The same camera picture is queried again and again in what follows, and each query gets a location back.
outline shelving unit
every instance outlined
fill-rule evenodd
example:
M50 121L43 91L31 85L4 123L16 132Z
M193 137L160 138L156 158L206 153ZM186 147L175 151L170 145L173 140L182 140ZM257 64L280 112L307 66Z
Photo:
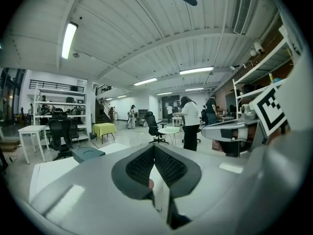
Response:
M58 90L58 89L49 89L49 88L39 88L38 84L36 86L35 89L35 94L34 94L34 125L36 125L36 119L37 118L51 118L52 115L47 115L47 116L40 116L40 115L36 115L36 109L38 107L40 107L40 105L43 104L48 104L48 105L65 105L65 106L83 106L86 110L86 104L83 103L66 103L66 102L47 102L47 101L38 101L40 99L40 96L42 94L60 94L60 95L68 95L68 96L75 96L75 97L81 97L84 102L86 102L86 93L82 93L82 92L75 92L75 91L66 91L66 90ZM72 139L73 141L77 141L77 140L85 140L85 139L89 139L88 135L87 135L87 125L91 123L86 123L86 115L68 115L68 118L84 118L82 119L82 122L84 124L78 124L78 129L84 129L84 133L79 135L78 139Z
M235 97L236 97L236 109L237 109L237 118L239 109L239 103L243 98L254 98L257 97L260 93L262 93L268 86L260 88L258 90L252 91L247 94L237 95L237 86L238 84L251 84L256 82L257 80L263 78L274 70L280 68L287 62L291 60L290 55L288 54L288 42L284 38L272 51L269 53L258 65L256 65L253 69L251 69L247 74L239 78L237 81L233 79ZM280 86L284 83L284 80L281 80L275 83L275 86Z

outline fluorescent ceiling light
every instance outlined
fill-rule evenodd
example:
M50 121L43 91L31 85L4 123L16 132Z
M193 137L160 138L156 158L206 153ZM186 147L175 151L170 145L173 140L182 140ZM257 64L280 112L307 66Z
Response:
M198 91L203 90L204 88L194 88L194 89L186 89L185 91Z
M212 71L214 69L214 67L206 67L206 68L199 68L199 69L193 69L193 70L184 70L181 71L180 74L184 75L184 74L190 74L190 73L196 73L196 72L203 72L203 71Z
M134 85L138 86L138 85L141 85L141 84L147 84L147 83L151 83L151 82L154 82L154 81L157 81L157 79L156 78L152 78L152 79L149 79L149 80L146 80L146 81L135 83Z
M167 94L172 94L172 92L159 93L157 95L167 95Z
M62 48L62 57L68 59L69 49L73 41L74 34L77 30L78 25L70 22L67 25L67 30L65 32L63 48Z

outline staircase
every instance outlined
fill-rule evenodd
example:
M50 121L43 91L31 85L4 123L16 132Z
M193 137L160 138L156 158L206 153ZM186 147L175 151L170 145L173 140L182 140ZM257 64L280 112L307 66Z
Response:
M96 123L112 123L111 119L106 114L106 111L104 109L105 106L102 103L99 103L97 99L95 103Z

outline black railing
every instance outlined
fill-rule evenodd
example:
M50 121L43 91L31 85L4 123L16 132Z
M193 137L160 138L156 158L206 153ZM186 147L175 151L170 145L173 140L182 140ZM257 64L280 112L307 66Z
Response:
M29 88L35 89L37 84L38 84L39 88L84 92L84 87L81 87L81 86L69 85L69 84L60 84L60 83L53 83L53 82L39 81L39 80L30 80Z
M109 85L102 85L101 87L96 89L96 95L99 95L99 94L101 94L103 92L107 92L107 91L109 91L109 90L111 90L113 88L114 87L109 86Z

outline ceiling vent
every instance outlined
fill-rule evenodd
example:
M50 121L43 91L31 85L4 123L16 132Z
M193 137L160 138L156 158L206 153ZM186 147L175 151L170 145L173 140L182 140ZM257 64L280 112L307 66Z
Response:
M254 11L252 8L253 1L254 0L240 0L234 33L241 35L246 33L249 23L248 21L251 19L252 13Z

